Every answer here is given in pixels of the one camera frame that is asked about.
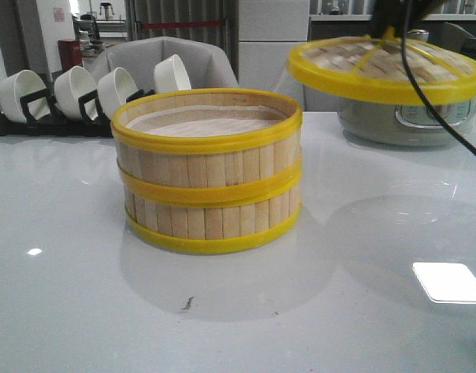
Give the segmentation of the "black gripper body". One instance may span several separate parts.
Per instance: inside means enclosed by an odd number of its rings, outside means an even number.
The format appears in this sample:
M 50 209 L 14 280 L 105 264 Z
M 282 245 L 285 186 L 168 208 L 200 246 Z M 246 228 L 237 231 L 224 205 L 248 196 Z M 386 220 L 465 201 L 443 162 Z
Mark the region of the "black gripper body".
M 403 31 L 414 27 L 445 2 L 446 0 L 376 0 L 369 21 L 369 35 L 372 38 L 382 38 L 392 27 L 394 34 L 399 37 Z

